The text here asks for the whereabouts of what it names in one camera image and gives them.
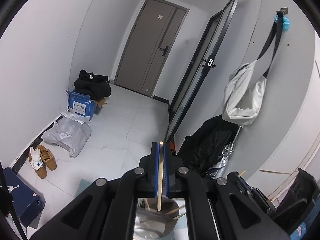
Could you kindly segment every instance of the label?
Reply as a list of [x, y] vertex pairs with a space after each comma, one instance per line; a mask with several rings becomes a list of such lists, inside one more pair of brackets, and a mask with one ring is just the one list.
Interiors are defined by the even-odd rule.
[[210, 59], [209, 62], [208, 62], [208, 66], [209, 66], [209, 67], [211, 67], [212, 62], [213, 62], [213, 59]]
[[65, 137], [72, 137], [69, 132], [58, 133], [58, 135], [60, 136], [61, 139], [65, 138]]
[[73, 101], [73, 110], [78, 114], [85, 114], [85, 104]]

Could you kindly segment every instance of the metal screw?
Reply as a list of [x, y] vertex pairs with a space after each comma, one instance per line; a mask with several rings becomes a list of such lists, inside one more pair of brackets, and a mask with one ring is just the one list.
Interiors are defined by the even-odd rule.
[[217, 183], [221, 186], [224, 186], [227, 184], [227, 180], [225, 178], [217, 178]]
[[100, 179], [96, 180], [96, 185], [99, 186], [99, 187], [105, 185], [106, 183], [107, 183], [107, 181], [105, 179], [103, 179], [103, 178], [100, 178]]
[[189, 169], [187, 167], [180, 167], [178, 171], [182, 174], [188, 173]]
[[144, 168], [138, 167], [134, 169], [135, 174], [142, 174], [144, 173]]

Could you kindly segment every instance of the wooden stick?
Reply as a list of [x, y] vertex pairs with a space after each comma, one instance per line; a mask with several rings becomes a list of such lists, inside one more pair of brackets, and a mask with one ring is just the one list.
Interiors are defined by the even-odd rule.
[[245, 170], [241, 171], [240, 174], [238, 174], [238, 177], [240, 178], [245, 173]]
[[149, 206], [149, 203], [148, 203], [148, 200], [146, 198], [143, 199], [144, 201], [144, 207], [146, 210], [150, 211], [150, 206]]
[[176, 220], [176, 219], [178, 219], [178, 218], [180, 218], [180, 217], [183, 217], [185, 214], [186, 214], [186, 213], [183, 213], [183, 214], [181, 214], [181, 215], [178, 215], [178, 216], [176, 216], [176, 217], [173, 218], [173, 219]]
[[180, 210], [181, 208], [184, 208], [185, 206], [186, 206], [186, 205], [182, 205], [181, 207], [172, 209], [171, 211], [167, 212], [166, 215], [173, 214], [173, 213], [177, 212], [178, 210]]
[[157, 194], [157, 209], [161, 210], [161, 196], [163, 183], [163, 142], [159, 142], [159, 169], [158, 169], [158, 194]]

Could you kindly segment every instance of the glass door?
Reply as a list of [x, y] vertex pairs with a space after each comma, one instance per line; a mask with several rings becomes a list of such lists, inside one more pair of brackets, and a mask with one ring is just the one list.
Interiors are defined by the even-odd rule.
[[[173, 139], [173, 135], [177, 131], [194, 98], [196, 97], [204, 78], [207, 76], [210, 69], [215, 67], [215, 56], [217, 55], [222, 40], [227, 32], [237, 3], [238, 0], [230, 0], [221, 12], [211, 17], [208, 24], [208, 26], [210, 26], [207, 26], [200, 44], [198, 45], [198, 51], [196, 51], [193, 59], [191, 60], [188, 70], [170, 105], [170, 123], [165, 135], [166, 142], [170, 142]], [[209, 45], [205, 46], [206, 49], [203, 49], [203, 44], [206, 39], [208, 39], [208, 36], [211, 37]]]

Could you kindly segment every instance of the blue shoe box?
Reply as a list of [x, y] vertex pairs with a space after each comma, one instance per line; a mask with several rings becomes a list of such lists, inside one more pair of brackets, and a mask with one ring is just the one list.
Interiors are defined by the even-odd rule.
[[7, 186], [13, 197], [13, 207], [21, 224], [28, 227], [41, 213], [44, 202], [40, 196], [25, 185], [10, 167], [3, 170]]

